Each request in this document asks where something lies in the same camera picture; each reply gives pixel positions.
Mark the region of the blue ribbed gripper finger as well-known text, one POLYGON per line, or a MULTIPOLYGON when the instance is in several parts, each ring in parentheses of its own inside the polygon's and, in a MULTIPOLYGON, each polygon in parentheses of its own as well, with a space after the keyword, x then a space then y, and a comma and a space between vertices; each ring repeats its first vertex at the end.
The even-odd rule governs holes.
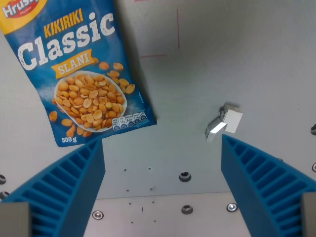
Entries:
POLYGON ((280 159, 222 136, 221 171, 253 237, 301 237, 301 198, 316 182, 280 159))
POLYGON ((1 207, 16 207, 22 214, 4 219, 22 222, 32 237, 82 237, 105 175, 103 145, 94 139, 63 156, 26 181, 1 207))

